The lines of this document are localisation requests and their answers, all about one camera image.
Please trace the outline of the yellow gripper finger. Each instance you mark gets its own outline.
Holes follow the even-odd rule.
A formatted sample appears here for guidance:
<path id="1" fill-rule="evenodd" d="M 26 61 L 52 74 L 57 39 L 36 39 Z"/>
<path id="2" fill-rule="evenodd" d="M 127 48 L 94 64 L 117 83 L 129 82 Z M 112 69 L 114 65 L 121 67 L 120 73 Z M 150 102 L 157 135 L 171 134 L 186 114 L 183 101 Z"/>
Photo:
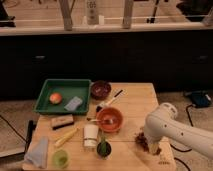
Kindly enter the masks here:
<path id="1" fill-rule="evenodd" d="M 158 143 L 149 143 L 148 144 L 149 153 L 152 155 L 158 155 L 159 154 L 159 144 Z"/>

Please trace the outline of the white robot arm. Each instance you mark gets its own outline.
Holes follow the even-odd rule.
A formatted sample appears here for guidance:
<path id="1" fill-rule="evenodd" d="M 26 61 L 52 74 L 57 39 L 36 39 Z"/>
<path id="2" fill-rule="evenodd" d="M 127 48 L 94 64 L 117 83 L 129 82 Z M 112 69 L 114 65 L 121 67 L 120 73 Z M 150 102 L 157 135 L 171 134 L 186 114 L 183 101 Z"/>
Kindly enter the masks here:
<path id="1" fill-rule="evenodd" d="M 155 154 L 163 137 L 173 139 L 213 159 L 213 132 L 182 124 L 175 120 L 178 111 L 171 103 L 162 103 L 145 119 L 144 136 L 149 152 Z"/>

